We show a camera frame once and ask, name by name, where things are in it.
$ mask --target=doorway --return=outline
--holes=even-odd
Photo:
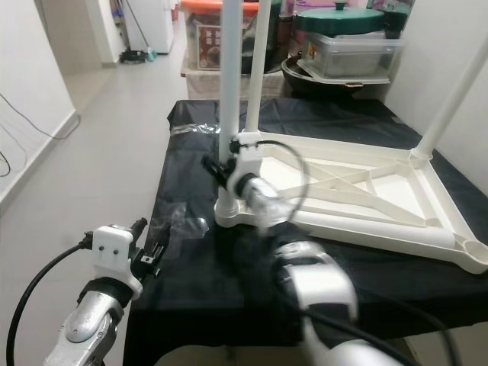
[[[103,1],[110,7],[108,0],[100,0]],[[66,89],[75,109],[81,112],[114,72],[115,62],[103,63],[97,44],[95,32],[103,31],[103,27],[97,30],[93,26],[86,1],[34,2]]]

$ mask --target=black wire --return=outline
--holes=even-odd
[[[3,177],[6,177],[7,175],[10,174],[10,172],[12,171],[11,169],[11,166],[10,166],[10,162],[8,162],[8,159],[5,158],[5,155],[3,155],[3,152],[0,151],[0,155],[2,156],[2,158],[5,160],[5,162],[7,163],[7,167],[8,167],[8,171],[3,174],[3,175],[0,175],[0,178],[3,178]]]
[[[303,310],[299,308],[298,305],[292,301],[292,299],[290,299],[287,295],[283,294],[277,285],[275,285],[274,288],[275,288],[275,293],[278,295],[278,297],[280,297],[281,301],[285,303],[287,306],[291,307],[293,310],[297,311],[302,316],[308,316],[309,318],[317,321],[318,323],[348,333],[351,336],[363,339],[366,342],[373,345],[375,348],[389,355],[391,358],[397,360],[399,363],[403,364],[404,366],[418,366],[415,362],[411,361],[403,353],[398,351],[389,343],[375,337],[370,333],[366,333],[360,329],[349,326],[348,324],[338,322],[337,320],[329,318],[328,316],[325,316],[316,311],[310,309]]]
[[[65,140],[65,139],[67,139],[73,132],[75,132],[75,130],[79,127],[80,123],[82,122],[82,116],[78,114],[78,123],[66,134],[66,136],[56,137],[53,135],[49,135],[47,132],[42,131],[38,126],[36,126],[29,118],[25,117],[25,115],[22,114],[22,112],[20,112],[16,107],[14,107],[12,105],[12,103],[10,101],[8,101],[8,99],[2,93],[0,93],[0,97],[2,97],[2,99],[5,101],[5,103],[7,103],[8,106],[10,108],[12,108],[19,116],[24,118],[35,130],[37,130],[38,132],[42,133],[45,136],[50,137],[53,140]]]
[[[280,146],[288,150],[292,155],[294,155],[297,158],[298,165],[300,166],[300,171],[302,174],[302,191],[300,193],[300,198],[298,202],[295,204],[295,208],[293,209],[293,211],[291,211],[290,217],[288,218],[288,221],[292,221],[293,217],[295,216],[295,213],[302,207],[304,201],[307,199],[308,196],[309,185],[310,185],[308,166],[305,163],[305,160],[303,159],[302,155],[300,155],[298,151],[296,151],[293,147],[287,145],[286,143],[282,143],[281,141],[276,141],[276,140],[263,140],[263,141],[258,141],[257,145]]]
[[[24,308],[29,300],[29,297],[32,295],[34,288],[39,284],[40,280],[49,272],[55,265],[61,262],[64,258],[72,253],[78,251],[79,249],[85,248],[84,243],[79,243],[76,246],[73,246],[71,249],[66,250],[64,253],[58,255],[53,259],[46,267],[40,270],[40,272],[36,275],[36,277],[29,283],[27,289],[25,290],[24,294],[22,295],[20,301],[18,302],[17,308],[15,309],[14,316],[12,317],[12,321],[10,323],[10,328],[8,330],[8,337],[7,337],[7,349],[6,349],[6,358],[7,358],[7,366],[14,366],[14,348],[15,348],[15,337],[17,335],[17,329],[19,322],[21,321],[22,313],[24,312]]]
[[[412,305],[409,305],[407,303],[404,303],[403,301],[393,299],[391,297],[377,294],[371,290],[368,290],[367,288],[364,287],[358,287],[361,291],[385,299],[387,301],[390,301],[391,303],[394,303],[397,307],[400,309],[406,311],[407,313],[411,313],[414,316],[417,316],[423,320],[425,320],[428,324],[433,326],[435,329],[437,329],[441,333],[441,338],[444,343],[444,347],[446,349],[446,352],[448,354],[448,359],[449,359],[449,364],[451,366],[461,366],[462,361],[461,361],[461,356],[459,355],[458,347],[456,346],[456,342],[452,338],[452,334],[449,331],[448,327],[438,318],[435,316],[420,310],[417,307],[413,307]]]

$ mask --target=plastic wrap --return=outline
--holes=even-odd
[[[207,221],[203,217],[186,217],[186,203],[164,204],[164,214],[152,218],[148,239],[165,241],[167,248],[164,260],[178,259],[183,242],[187,239],[201,239],[208,231]]]
[[[220,126],[211,124],[182,124],[174,126],[170,135],[179,135],[180,133],[198,132],[198,133],[220,133]]]

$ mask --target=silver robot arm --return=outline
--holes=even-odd
[[[230,143],[233,160],[222,165],[204,157],[202,164],[231,196],[246,203],[265,235],[283,236],[274,238],[279,246],[274,271],[289,300],[302,310],[314,309],[352,325],[358,318],[358,300],[351,279],[317,243],[284,232],[285,225],[290,227],[287,222],[294,205],[259,176],[263,156],[259,140],[259,133],[239,133]],[[316,320],[304,317],[300,324],[301,346],[314,365],[401,365],[369,343],[340,334]]]
[[[156,267],[164,248],[152,253],[136,247],[146,219],[131,228],[102,226],[87,233],[95,279],[80,294],[76,309],[66,318],[57,343],[44,366],[99,366],[114,345],[124,308],[137,299],[147,276],[157,277]]]

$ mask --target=table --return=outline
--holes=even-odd
[[[269,291],[261,281],[269,253],[253,246],[255,230],[244,225],[223,230],[214,222],[217,184],[200,160],[217,154],[218,116],[216,101],[180,101],[169,115],[172,136],[146,241],[147,249],[156,240],[168,242],[169,249],[160,264],[162,275],[145,285],[131,307],[125,365],[152,366],[165,353],[190,344],[292,345],[273,322]],[[245,119],[243,103],[241,126]],[[415,131],[372,100],[266,101],[259,126],[271,133],[401,149],[419,141]],[[488,198],[438,153],[432,165],[474,234],[488,242]],[[488,320],[488,273],[473,275],[447,262],[315,240],[355,285],[427,310],[449,327]],[[238,270],[247,255],[254,257],[245,263],[246,271]],[[358,326],[376,336],[434,330],[383,299],[361,291],[358,299]]]

